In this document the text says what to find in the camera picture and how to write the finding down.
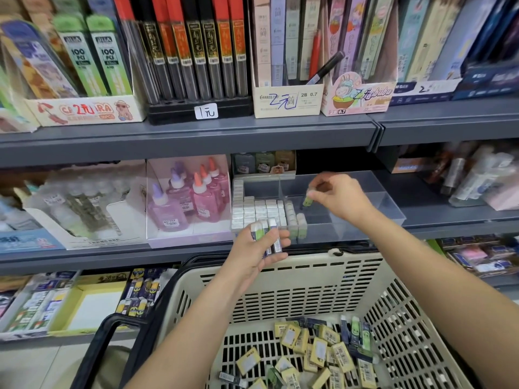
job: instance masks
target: hand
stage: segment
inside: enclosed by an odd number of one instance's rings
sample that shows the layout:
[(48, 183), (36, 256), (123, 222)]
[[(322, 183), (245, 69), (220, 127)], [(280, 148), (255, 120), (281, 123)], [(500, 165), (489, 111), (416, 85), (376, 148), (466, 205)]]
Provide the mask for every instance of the hand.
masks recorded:
[(344, 173), (323, 172), (310, 182), (308, 197), (325, 206), (338, 217), (357, 228), (367, 215), (376, 210), (357, 180)]
[(263, 258), (265, 251), (278, 237), (281, 239), (282, 248), (290, 246), (289, 236), (288, 230), (271, 229), (261, 239), (254, 241), (251, 226), (248, 225), (238, 234), (220, 273), (238, 281), (240, 294), (243, 294), (263, 268), (288, 256), (287, 253), (278, 253)]

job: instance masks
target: red pencil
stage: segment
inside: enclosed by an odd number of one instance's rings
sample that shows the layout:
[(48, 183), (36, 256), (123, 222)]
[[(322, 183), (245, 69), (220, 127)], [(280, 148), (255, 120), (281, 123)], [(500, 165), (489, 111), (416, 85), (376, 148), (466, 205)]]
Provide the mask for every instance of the red pencil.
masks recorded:
[(315, 32), (314, 44), (312, 46), (312, 56), (310, 58), (310, 77), (317, 73), (319, 68), (319, 52), (321, 51), (321, 30)]

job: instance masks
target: right hand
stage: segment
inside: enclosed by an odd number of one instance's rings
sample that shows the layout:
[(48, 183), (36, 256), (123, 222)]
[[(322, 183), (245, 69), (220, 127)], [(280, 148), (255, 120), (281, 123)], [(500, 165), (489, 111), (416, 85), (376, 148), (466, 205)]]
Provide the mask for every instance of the right hand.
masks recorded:
[(310, 182), (307, 195), (357, 228), (376, 211), (357, 180), (344, 173), (322, 172)]

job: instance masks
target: yellow eraser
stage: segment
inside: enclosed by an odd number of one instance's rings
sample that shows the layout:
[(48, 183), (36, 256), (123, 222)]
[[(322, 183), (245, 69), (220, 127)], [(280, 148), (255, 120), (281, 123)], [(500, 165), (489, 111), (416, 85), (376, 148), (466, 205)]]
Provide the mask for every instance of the yellow eraser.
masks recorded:
[(377, 389), (377, 382), (375, 381), (373, 365), (362, 359), (358, 359), (358, 362), (361, 386), (365, 387), (366, 389)]
[(341, 335), (326, 325), (319, 327), (319, 337), (326, 340), (329, 346), (334, 346), (341, 341)]
[(310, 373), (317, 373), (319, 366), (312, 362), (310, 359), (312, 358), (312, 344), (307, 344), (305, 357), (302, 360), (302, 369), (304, 371), (309, 371)]
[(267, 385), (265, 385), (263, 379), (258, 378), (251, 386), (249, 386), (249, 389), (267, 389)]
[(291, 350), (294, 349), (297, 338), (299, 337), (299, 333), (301, 333), (301, 328), (299, 326), (289, 324), (285, 330), (285, 333), (283, 334), (281, 345), (290, 348)]
[(330, 380), (328, 385), (330, 389), (345, 389), (346, 383), (344, 382), (344, 373), (339, 367), (329, 366)]
[(256, 366), (260, 360), (260, 354), (257, 352), (256, 347), (253, 347), (236, 361), (236, 365), (240, 369), (241, 375), (245, 375)]
[(330, 371), (328, 370), (328, 367), (325, 367), (321, 370), (321, 373), (319, 376), (315, 379), (312, 389), (321, 389), (324, 384), (326, 384), (326, 381), (330, 378)]
[(286, 328), (289, 324), (299, 326), (299, 324), (295, 321), (283, 321), (283, 322), (274, 322), (274, 337), (277, 339), (283, 337)]
[(301, 329), (301, 333), (299, 333), (299, 337), (297, 337), (297, 341), (295, 343), (294, 352), (297, 354), (304, 354), (306, 352), (306, 346), (308, 345), (308, 337), (310, 336), (310, 332), (307, 328)]
[(332, 347), (326, 348), (326, 363), (328, 363), (328, 366), (333, 365), (337, 366), (337, 360), (335, 359), (335, 352), (333, 351)]
[(301, 389), (301, 385), (299, 385), (299, 380), (297, 379), (298, 373), (299, 372), (294, 367), (290, 367), (281, 372), (281, 376), (287, 384), (287, 388)]
[[(283, 371), (290, 369), (290, 368), (295, 369), (294, 365), (292, 363), (290, 363), (290, 360), (288, 360), (286, 356), (282, 356), (281, 358), (279, 358), (279, 360), (276, 362), (275, 368), (280, 373), (282, 373)], [(299, 373), (299, 371), (297, 371), (297, 369), (295, 369), (295, 370), (297, 372), (297, 379), (299, 379), (300, 373)]]
[(355, 368), (354, 361), (351, 359), (350, 353), (344, 342), (335, 344), (332, 346), (333, 352), (335, 353), (335, 360), (339, 363), (343, 373), (352, 371)]
[(312, 355), (310, 360), (313, 361), (319, 367), (324, 367), (326, 361), (326, 348), (327, 342), (319, 337), (315, 337), (314, 345), (312, 345)]

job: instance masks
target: plastic shopping basket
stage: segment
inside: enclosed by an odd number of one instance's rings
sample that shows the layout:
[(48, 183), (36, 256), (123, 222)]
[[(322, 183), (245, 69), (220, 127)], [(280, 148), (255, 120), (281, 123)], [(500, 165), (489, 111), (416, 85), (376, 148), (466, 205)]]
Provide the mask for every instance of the plastic shopping basket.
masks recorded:
[[(192, 262), (165, 287), (152, 316), (144, 323), (113, 314), (96, 333), (71, 389), (88, 388), (115, 327), (140, 325), (119, 387), (123, 387), (153, 349), (175, 327), (223, 261)], [(245, 377), (266, 379), (270, 366), (285, 355), (302, 370), (302, 355), (280, 345), (274, 322), (294, 316), (316, 317), (337, 325), (340, 315), (359, 316), (372, 326), (374, 365), (381, 388), (472, 389), (440, 335), (378, 252), (351, 254), (335, 248), (325, 253), (289, 256), (264, 269), (238, 301), (211, 367), (206, 389), (233, 388), (217, 379), (220, 371), (239, 374), (235, 363), (251, 347), (261, 362)], [(305, 386), (304, 374), (301, 383)], [(347, 388), (360, 387), (355, 377)]]

